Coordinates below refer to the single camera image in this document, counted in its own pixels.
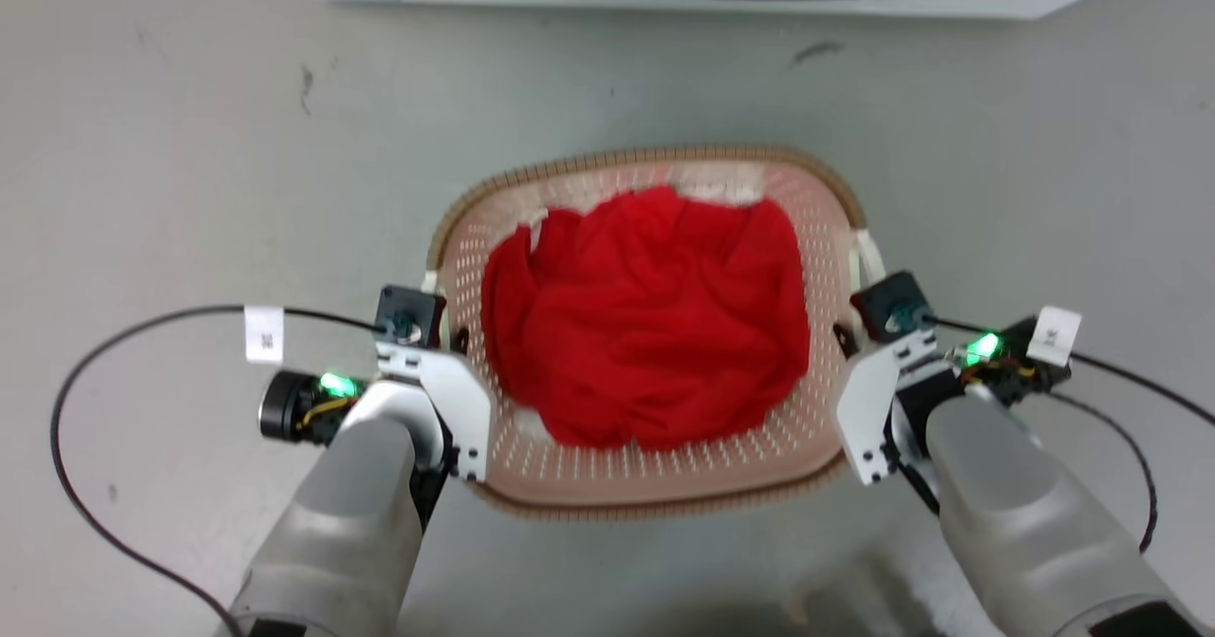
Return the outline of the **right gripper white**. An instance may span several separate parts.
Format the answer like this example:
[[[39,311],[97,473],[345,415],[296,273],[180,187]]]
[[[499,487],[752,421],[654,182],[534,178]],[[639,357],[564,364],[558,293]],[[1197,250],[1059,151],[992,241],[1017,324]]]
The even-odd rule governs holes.
[[[833,398],[833,429],[850,472],[865,486],[905,478],[937,515],[927,421],[939,404],[961,395],[956,365],[939,351],[934,329],[915,329],[863,351],[850,326],[833,323],[832,334],[849,359]]]

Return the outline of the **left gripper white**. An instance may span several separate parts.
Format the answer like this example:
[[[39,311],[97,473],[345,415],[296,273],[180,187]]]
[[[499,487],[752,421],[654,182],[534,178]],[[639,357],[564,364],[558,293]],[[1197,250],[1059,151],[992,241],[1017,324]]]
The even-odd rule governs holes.
[[[459,475],[484,484],[488,477],[492,394],[477,370],[460,356],[468,355],[469,346],[468,328],[452,336],[453,353],[388,342],[375,344],[383,374],[420,383],[450,429],[453,446],[460,449],[456,460]]]

